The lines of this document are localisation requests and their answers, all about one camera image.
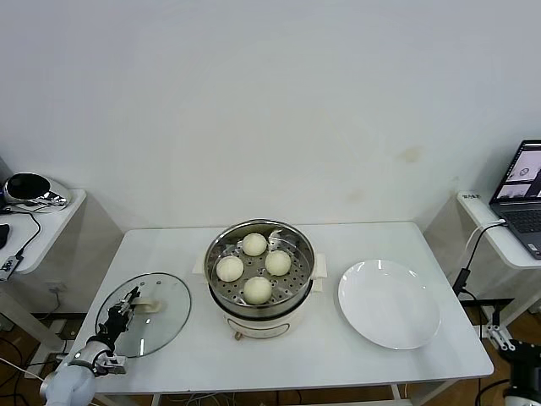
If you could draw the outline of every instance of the sticker label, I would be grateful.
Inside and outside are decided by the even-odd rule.
[[[475,195],[462,195],[462,198],[463,199],[480,199],[481,198],[481,195],[478,195],[478,194],[475,194]]]

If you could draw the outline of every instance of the white plate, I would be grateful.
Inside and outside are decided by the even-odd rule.
[[[393,349],[428,343],[440,328],[440,307],[419,276],[386,260],[359,262],[338,287],[350,324],[368,340]]]

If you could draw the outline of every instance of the glass lid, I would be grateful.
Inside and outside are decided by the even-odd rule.
[[[129,358],[154,353],[170,343],[186,324],[192,302],[188,288],[177,277],[159,272],[140,275],[109,295],[96,318],[96,332],[98,324],[107,320],[109,308],[135,287],[141,295],[134,301],[132,321],[115,342],[115,353]]]

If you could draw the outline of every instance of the laptop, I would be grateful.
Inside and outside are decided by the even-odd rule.
[[[520,144],[490,208],[507,221],[526,250],[541,259],[541,140]]]

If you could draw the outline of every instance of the laptop screen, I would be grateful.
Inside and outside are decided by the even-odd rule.
[[[541,200],[541,140],[523,141],[492,201]]]

